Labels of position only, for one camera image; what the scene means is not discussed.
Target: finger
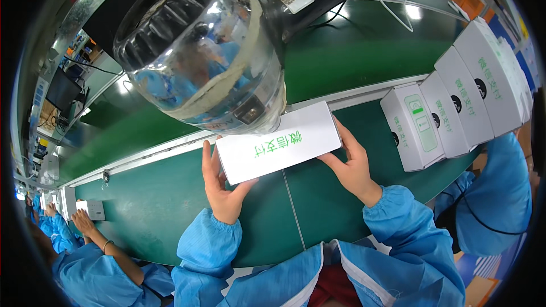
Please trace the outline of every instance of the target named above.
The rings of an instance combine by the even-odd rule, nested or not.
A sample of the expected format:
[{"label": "finger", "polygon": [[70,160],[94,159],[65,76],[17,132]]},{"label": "finger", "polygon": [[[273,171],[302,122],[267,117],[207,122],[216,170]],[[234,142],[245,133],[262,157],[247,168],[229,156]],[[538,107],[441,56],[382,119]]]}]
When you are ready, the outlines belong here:
[{"label": "finger", "polygon": [[347,161],[351,161],[353,157],[351,157],[351,152],[349,152],[345,144],[343,145],[343,149],[345,149],[345,154],[347,155]]},{"label": "finger", "polygon": [[222,190],[226,189],[226,180],[227,180],[226,173],[222,171],[222,173],[220,173],[220,175],[218,176],[218,181],[220,182],[220,188]]},{"label": "finger", "polygon": [[[222,138],[222,136],[219,135],[216,138],[216,140],[221,139],[221,138]],[[214,151],[212,151],[211,163],[212,163],[212,170],[214,171],[214,173],[215,174],[220,173],[220,155],[218,154],[218,147],[216,147],[216,145],[214,145]]]},{"label": "finger", "polygon": [[203,142],[203,157],[201,170],[203,172],[203,180],[205,181],[205,186],[215,186],[218,183],[216,180],[218,173],[214,173],[212,170],[211,158],[210,158],[210,142],[205,140]]},{"label": "finger", "polygon": [[338,173],[341,173],[341,171],[343,171],[344,167],[346,166],[341,160],[339,160],[337,156],[333,155],[332,153],[319,155],[317,159],[328,165],[328,167],[330,167],[336,175]]},{"label": "finger", "polygon": [[237,185],[231,194],[242,201],[245,199],[246,195],[249,193],[254,184],[256,184],[259,180],[260,178],[255,178],[249,181],[243,181],[241,184]]},{"label": "finger", "polygon": [[351,153],[351,157],[353,157],[358,153],[358,150],[364,149],[364,147],[362,147],[354,135],[345,126],[343,126],[336,117],[334,117],[334,119],[336,121],[336,125],[338,126],[338,131],[345,146],[345,150]]}]

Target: cardboard box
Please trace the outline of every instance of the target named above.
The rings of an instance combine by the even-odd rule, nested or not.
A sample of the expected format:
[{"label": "cardboard box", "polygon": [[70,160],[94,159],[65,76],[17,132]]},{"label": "cardboard box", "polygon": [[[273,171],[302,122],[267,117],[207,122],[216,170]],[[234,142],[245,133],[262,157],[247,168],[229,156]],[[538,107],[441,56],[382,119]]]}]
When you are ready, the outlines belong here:
[{"label": "cardboard box", "polygon": [[404,171],[427,168],[445,157],[438,129],[415,82],[392,88],[380,105]]},{"label": "cardboard box", "polygon": [[438,128],[446,158],[455,158],[470,152],[472,146],[466,140],[457,110],[438,73],[433,71],[419,88]]},{"label": "cardboard box", "polygon": [[522,126],[522,104],[510,74],[502,67],[504,57],[497,38],[480,19],[471,21],[453,45],[480,87],[498,137]]},{"label": "cardboard box", "polygon": [[79,201],[76,202],[76,209],[84,209],[92,221],[104,221],[104,207],[101,201]]},{"label": "cardboard box", "polygon": [[59,205],[62,206],[61,215],[66,221],[71,221],[72,215],[76,213],[76,191],[69,186],[63,186],[59,195],[61,200]]},{"label": "cardboard box", "polygon": [[281,116],[266,135],[229,135],[216,140],[229,184],[279,171],[340,148],[338,128],[325,101]]},{"label": "cardboard box", "polygon": [[493,139],[495,134],[488,111],[478,90],[484,84],[479,79],[474,81],[457,50],[450,47],[436,61],[434,68],[451,96],[468,145],[476,146]]}]

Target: black hair dryer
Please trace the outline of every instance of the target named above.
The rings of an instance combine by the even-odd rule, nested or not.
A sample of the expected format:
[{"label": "black hair dryer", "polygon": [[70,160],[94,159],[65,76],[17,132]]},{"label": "black hair dryer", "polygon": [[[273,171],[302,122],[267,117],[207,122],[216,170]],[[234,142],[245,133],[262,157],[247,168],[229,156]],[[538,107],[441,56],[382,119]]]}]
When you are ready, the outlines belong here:
[{"label": "black hair dryer", "polygon": [[271,133],[286,106],[283,46],[345,0],[137,0],[113,44],[162,112],[221,134]]}]

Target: workbench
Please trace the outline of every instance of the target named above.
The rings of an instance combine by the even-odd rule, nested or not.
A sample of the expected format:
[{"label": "workbench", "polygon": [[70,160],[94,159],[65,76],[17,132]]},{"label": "workbench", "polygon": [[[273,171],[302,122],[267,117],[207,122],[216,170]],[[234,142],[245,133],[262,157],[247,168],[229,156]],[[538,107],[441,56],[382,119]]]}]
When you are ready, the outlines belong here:
[{"label": "workbench", "polygon": [[[286,53],[288,104],[433,71],[434,62],[466,23],[447,11],[447,0],[422,1],[427,8],[420,7],[420,17],[412,20],[413,33],[375,0],[348,0],[344,17],[298,33]],[[404,17],[402,4],[388,5]],[[119,86],[108,88],[82,118],[88,127],[80,131],[94,129],[93,137],[63,160],[63,181],[196,131],[161,113],[135,90],[122,92]],[[423,203],[454,181],[480,152],[477,148],[407,173],[379,100],[334,115],[366,148],[374,181],[404,185]],[[341,150],[334,153],[343,157]],[[107,221],[97,222],[97,227],[131,256],[176,265],[181,234],[208,207],[200,164],[201,149],[192,150],[112,175],[107,185],[102,180],[79,185],[76,197],[104,201]],[[370,234],[362,208],[316,159],[263,176],[243,202],[243,237],[233,266],[282,262],[332,238],[355,242]]]}]

